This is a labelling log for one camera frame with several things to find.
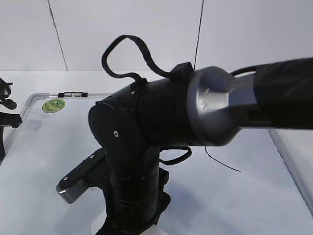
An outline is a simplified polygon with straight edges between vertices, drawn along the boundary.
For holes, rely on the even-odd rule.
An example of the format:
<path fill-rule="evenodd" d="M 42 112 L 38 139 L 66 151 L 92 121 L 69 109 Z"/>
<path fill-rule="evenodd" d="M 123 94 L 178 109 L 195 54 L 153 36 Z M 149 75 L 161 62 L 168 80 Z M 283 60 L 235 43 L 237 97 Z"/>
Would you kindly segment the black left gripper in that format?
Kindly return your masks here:
<path fill-rule="evenodd" d="M 18 128 L 22 124 L 22 118 L 19 114 L 0 113 L 0 160 L 5 157 L 3 131 L 4 127 Z"/>

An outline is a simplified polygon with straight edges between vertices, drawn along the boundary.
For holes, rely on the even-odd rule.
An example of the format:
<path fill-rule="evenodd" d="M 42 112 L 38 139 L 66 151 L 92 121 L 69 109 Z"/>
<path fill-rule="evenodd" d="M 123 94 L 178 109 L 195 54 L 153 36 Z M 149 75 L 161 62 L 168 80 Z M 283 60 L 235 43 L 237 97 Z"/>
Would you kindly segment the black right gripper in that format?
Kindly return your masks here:
<path fill-rule="evenodd" d="M 106 155 L 104 197 L 107 217 L 99 235 L 139 235 L 156 224 L 170 202 L 163 192 L 168 177 L 159 175 L 158 146 L 123 163 Z"/>

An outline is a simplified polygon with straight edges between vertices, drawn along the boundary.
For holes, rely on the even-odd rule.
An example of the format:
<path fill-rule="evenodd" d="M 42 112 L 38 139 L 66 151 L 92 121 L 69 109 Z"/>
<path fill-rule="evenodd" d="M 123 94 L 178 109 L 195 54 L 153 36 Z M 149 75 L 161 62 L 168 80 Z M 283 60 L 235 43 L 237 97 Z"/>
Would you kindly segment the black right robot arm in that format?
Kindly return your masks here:
<path fill-rule="evenodd" d="M 224 146 L 247 128 L 311 130 L 313 60 L 258 65 L 241 77 L 207 67 L 177 81 L 130 84 L 98 101 L 88 121 L 106 160 L 107 217 L 98 233 L 138 235 L 170 201 L 161 151 Z"/>

